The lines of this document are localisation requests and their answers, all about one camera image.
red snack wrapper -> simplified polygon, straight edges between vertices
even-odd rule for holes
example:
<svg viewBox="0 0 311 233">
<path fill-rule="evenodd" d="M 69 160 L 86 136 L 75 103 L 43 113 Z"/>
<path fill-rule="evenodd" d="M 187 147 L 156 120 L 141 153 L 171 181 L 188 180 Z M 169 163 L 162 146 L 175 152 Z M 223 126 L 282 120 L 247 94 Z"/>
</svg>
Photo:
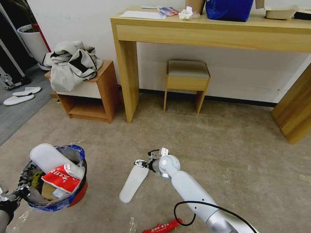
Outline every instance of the red snack wrapper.
<svg viewBox="0 0 311 233">
<path fill-rule="evenodd" d="M 72 193 L 80 183 L 80 179 L 75 178 L 67 173 L 65 167 L 67 164 L 54 168 L 52 171 L 42 177 L 46 183 L 53 185 L 55 188 Z"/>
</svg>

table leg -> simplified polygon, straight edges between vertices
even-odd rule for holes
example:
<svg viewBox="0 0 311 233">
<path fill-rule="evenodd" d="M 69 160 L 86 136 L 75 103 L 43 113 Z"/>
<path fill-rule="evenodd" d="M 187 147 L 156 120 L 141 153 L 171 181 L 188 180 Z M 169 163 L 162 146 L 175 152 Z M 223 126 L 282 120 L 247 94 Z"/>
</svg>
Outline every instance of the table leg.
<svg viewBox="0 0 311 233">
<path fill-rule="evenodd" d="M 311 131 L 311 64 L 272 110 L 272 115 L 290 144 Z"/>
<path fill-rule="evenodd" d="M 112 24 L 111 26 L 121 78 L 126 119 L 127 123 L 130 123 L 139 100 L 136 42 L 118 40 L 116 25 Z"/>
</svg>

blue plastic bag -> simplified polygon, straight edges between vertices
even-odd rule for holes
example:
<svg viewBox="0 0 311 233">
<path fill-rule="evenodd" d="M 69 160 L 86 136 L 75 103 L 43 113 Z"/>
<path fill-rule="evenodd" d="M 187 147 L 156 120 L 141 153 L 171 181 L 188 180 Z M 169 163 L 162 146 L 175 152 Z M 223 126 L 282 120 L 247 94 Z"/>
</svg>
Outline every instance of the blue plastic bag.
<svg viewBox="0 0 311 233">
<path fill-rule="evenodd" d="M 209 19 L 246 22 L 253 0 L 207 0 L 205 9 Z"/>
</svg>

black baseboard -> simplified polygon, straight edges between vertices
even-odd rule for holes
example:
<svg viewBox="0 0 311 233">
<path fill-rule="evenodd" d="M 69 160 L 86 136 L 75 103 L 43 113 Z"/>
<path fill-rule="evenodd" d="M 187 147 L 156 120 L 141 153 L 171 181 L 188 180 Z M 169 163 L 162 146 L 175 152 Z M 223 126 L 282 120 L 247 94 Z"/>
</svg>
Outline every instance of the black baseboard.
<svg viewBox="0 0 311 233">
<path fill-rule="evenodd" d="M 140 93 L 146 94 L 156 94 L 164 96 L 164 91 L 156 91 L 156 90 L 148 90 L 148 89 L 139 89 Z M 178 92 L 167 92 L 168 99 L 181 99 L 181 100 L 194 100 L 194 94 L 188 93 L 178 93 Z M 248 105 L 256 105 L 256 106 L 263 106 L 263 107 L 275 107 L 276 103 L 271 102 L 264 102 L 264 101 L 255 101 L 255 100 L 242 100 L 242 99 L 232 99 L 232 98 L 225 98 L 225 97 L 216 97 L 216 96 L 209 96 L 206 95 L 204 100 L 212 100 L 212 101 L 219 101 L 219 102 L 226 102 L 226 103 L 236 103 L 236 104 L 248 104 Z"/>
</svg>

gray floor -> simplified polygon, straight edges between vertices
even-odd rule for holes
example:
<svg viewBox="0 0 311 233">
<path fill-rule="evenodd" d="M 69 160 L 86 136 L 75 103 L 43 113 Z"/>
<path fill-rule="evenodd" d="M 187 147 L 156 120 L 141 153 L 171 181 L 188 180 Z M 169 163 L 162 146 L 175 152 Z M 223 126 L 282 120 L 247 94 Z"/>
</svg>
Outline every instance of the gray floor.
<svg viewBox="0 0 311 233">
<path fill-rule="evenodd" d="M 41 70 L 38 65 L 26 71 L 26 77 L 31 83 L 18 87 L 14 90 L 6 90 L 0 87 L 0 146 L 5 143 L 20 127 L 22 127 L 33 115 L 35 115 L 51 98 L 51 86 L 43 76 L 46 71 Z M 3 101 L 12 96 L 12 93 L 25 90 L 26 86 L 40 86 L 42 90 L 35 94 L 32 100 L 13 105 L 5 106 Z"/>
<path fill-rule="evenodd" d="M 311 135 L 290 145 L 271 108 L 204 101 L 200 114 L 191 101 L 142 94 L 131 124 L 124 106 L 111 124 L 69 119 L 50 100 L 0 147 L 0 178 L 16 188 L 29 152 L 41 143 L 84 148 L 88 188 L 77 205 L 54 213 L 22 201 L 8 233 L 140 233 L 174 219 L 181 198 L 168 180 L 150 173 L 132 201 L 119 193 L 136 159 L 162 146 L 175 155 L 220 206 L 236 212 L 260 233 L 309 233 L 311 229 Z M 193 214 L 181 206 L 178 216 Z M 208 232 L 197 217 L 173 233 Z"/>
</svg>

